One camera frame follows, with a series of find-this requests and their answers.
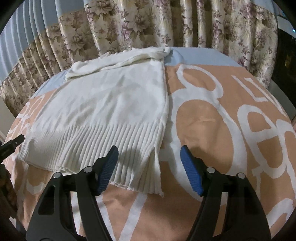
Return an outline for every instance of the screw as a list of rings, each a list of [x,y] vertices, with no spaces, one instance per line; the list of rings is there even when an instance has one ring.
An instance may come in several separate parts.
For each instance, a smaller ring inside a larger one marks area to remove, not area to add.
[[[91,172],[92,171],[92,167],[86,167],[86,168],[83,169],[83,171],[85,173]]]
[[[237,175],[240,179],[244,179],[246,177],[245,174],[243,174],[242,172],[240,172],[238,175]]]
[[[53,175],[53,177],[54,177],[54,178],[59,178],[61,175],[62,175],[62,174],[61,174],[60,172],[56,172],[56,173]]]
[[[214,173],[214,172],[215,172],[215,168],[213,168],[213,167],[208,167],[208,168],[207,168],[207,172],[208,172],[208,173]]]

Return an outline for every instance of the knit fabric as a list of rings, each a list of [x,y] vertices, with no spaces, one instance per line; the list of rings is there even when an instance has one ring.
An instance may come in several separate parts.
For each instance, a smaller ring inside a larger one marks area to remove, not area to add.
[[[76,62],[40,111],[18,158],[77,173],[112,145],[119,161],[110,182],[162,195],[159,149],[168,117],[167,48],[132,49]]]

